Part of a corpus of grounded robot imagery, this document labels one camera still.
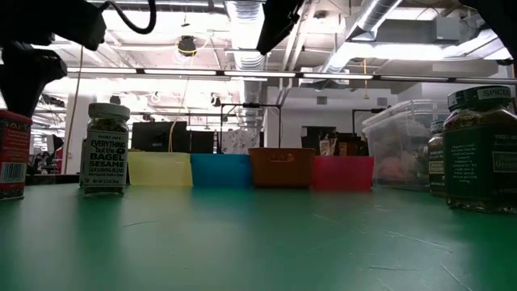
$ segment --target clear plastic container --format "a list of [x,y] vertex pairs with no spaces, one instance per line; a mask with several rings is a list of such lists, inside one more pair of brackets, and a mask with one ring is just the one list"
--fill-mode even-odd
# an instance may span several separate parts
[[375,158],[374,185],[427,191],[431,123],[448,115],[445,98],[419,99],[399,103],[365,120],[363,133]]

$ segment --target fluorescent light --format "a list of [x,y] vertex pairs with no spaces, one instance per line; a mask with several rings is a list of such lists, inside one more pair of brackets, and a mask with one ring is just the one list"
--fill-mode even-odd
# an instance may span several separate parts
[[267,78],[255,78],[255,77],[232,77],[232,81],[254,81],[254,82],[267,82]]
[[[99,74],[136,74],[136,69],[128,68],[82,68],[83,73],[99,73]],[[68,68],[69,73],[78,73],[79,68]]]
[[517,79],[513,78],[457,78],[458,83],[490,84],[490,85],[516,85]]
[[443,49],[436,44],[378,44],[374,57],[387,60],[439,61],[443,60]]
[[446,82],[445,77],[413,77],[413,76],[380,76],[383,81],[410,81],[410,82]]
[[214,70],[144,70],[146,74],[169,74],[169,75],[197,75],[197,76],[215,76]]
[[319,74],[305,73],[304,78],[321,78],[321,79],[343,79],[343,80],[371,80],[373,76],[366,74]]
[[226,76],[232,77],[275,77],[294,78],[296,73],[290,72],[261,72],[261,71],[225,71]]

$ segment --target glass jar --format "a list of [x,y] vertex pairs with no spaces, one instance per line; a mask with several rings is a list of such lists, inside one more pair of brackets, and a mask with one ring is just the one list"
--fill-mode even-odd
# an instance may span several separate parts
[[443,123],[447,203],[488,213],[517,213],[517,117],[506,86],[448,96]]
[[82,166],[85,196],[123,195],[128,163],[129,109],[110,103],[92,103]]
[[429,152],[429,192],[445,196],[445,171],[443,168],[443,121],[431,123],[433,136],[427,144]]

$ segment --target ventilation duct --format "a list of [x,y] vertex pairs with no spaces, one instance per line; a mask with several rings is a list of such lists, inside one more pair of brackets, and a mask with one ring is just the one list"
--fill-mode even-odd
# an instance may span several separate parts
[[347,23],[346,39],[360,37],[363,40],[374,41],[377,28],[401,2],[402,0],[365,0],[359,13],[352,17],[351,25]]
[[[87,0],[94,4],[103,4],[105,0]],[[117,6],[123,11],[149,11],[149,2],[147,0],[125,0],[117,1]],[[209,13],[226,15],[226,10],[222,1],[190,1],[190,0],[176,0],[176,1],[156,1],[156,11],[158,12],[187,12],[187,13]]]
[[[235,66],[238,70],[264,70],[265,57],[255,51],[264,22],[262,3],[229,1],[225,4],[232,24],[233,48],[251,50],[250,52],[233,53]],[[240,96],[243,103],[265,103],[267,101],[267,97],[261,94],[261,82],[241,82]],[[246,115],[246,118],[243,118],[245,125],[259,126],[262,124],[263,113],[255,111],[244,111],[244,113]]]
[[[360,36],[367,40],[375,40],[377,28],[386,20],[389,13],[397,8],[400,2],[402,0],[365,0],[359,13],[347,22],[346,40]],[[355,45],[357,44],[345,42],[330,56],[320,73],[340,73],[349,60],[356,57],[351,55],[355,49],[350,48],[350,46]]]

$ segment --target jar label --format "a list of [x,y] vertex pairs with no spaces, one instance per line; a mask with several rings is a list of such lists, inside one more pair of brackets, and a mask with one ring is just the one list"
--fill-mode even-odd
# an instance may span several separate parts
[[85,144],[83,185],[124,186],[127,161],[128,133],[89,130]]
[[445,192],[442,145],[429,145],[429,188],[433,193]]
[[482,125],[444,133],[447,195],[505,200],[517,193],[517,129]]
[[477,98],[479,100],[486,99],[509,99],[511,98],[510,88],[506,87],[494,87],[479,89],[477,91]]

